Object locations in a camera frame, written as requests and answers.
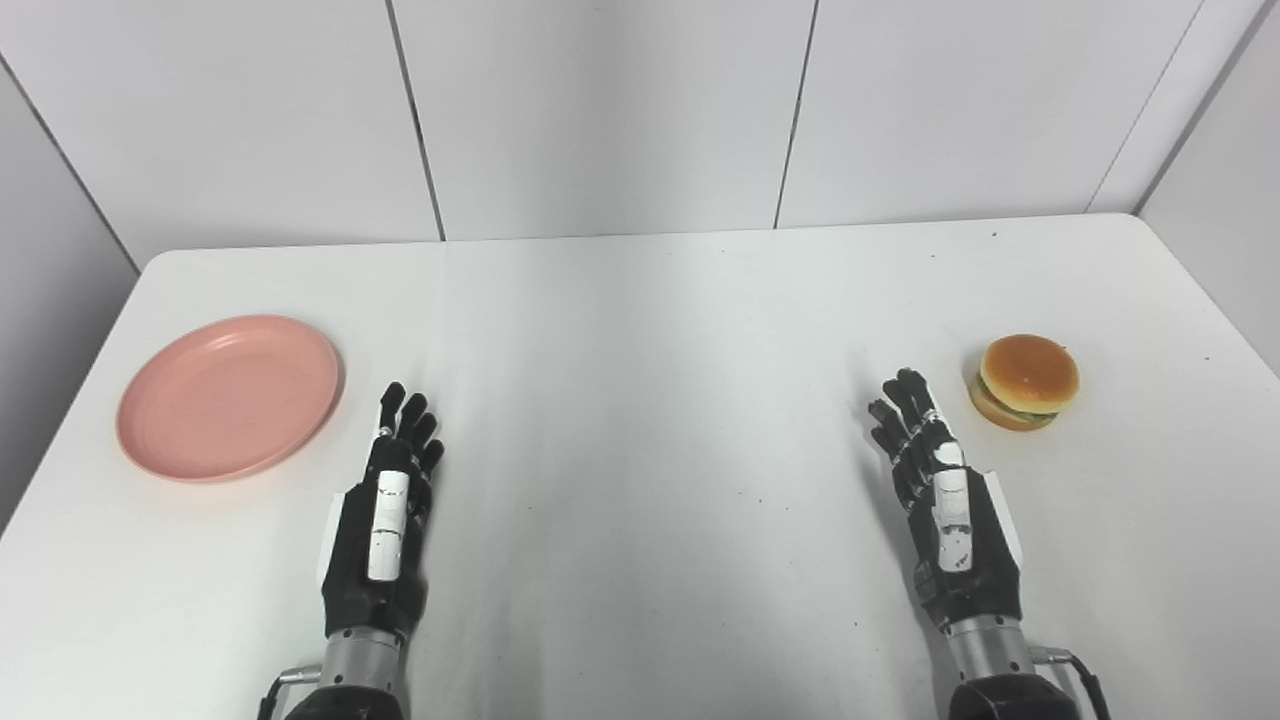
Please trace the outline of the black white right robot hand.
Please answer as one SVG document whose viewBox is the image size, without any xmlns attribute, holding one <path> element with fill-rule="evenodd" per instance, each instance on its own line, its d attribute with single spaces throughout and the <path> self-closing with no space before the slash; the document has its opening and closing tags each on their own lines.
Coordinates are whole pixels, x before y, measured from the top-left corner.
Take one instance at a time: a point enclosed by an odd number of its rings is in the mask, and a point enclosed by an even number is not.
<svg viewBox="0 0 1280 720">
<path fill-rule="evenodd" d="M 920 606 L 941 630 L 979 616 L 1023 620 L 1020 569 L 987 479 L 970 466 L 927 379 L 905 366 L 882 392 L 868 406 L 870 437 L 906 514 Z"/>
</svg>

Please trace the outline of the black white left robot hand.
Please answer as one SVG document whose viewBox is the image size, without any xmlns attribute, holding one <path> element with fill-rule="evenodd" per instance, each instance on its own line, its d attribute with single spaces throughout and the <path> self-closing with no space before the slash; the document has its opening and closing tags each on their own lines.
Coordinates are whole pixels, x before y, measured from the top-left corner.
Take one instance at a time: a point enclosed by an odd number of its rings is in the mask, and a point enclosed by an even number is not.
<svg viewBox="0 0 1280 720">
<path fill-rule="evenodd" d="M 390 383 L 362 479 L 340 500 L 321 583 L 326 635 L 372 628 L 406 639 L 428 597 L 422 552 L 433 510 L 433 474 L 445 446 L 421 393 Z"/>
</svg>

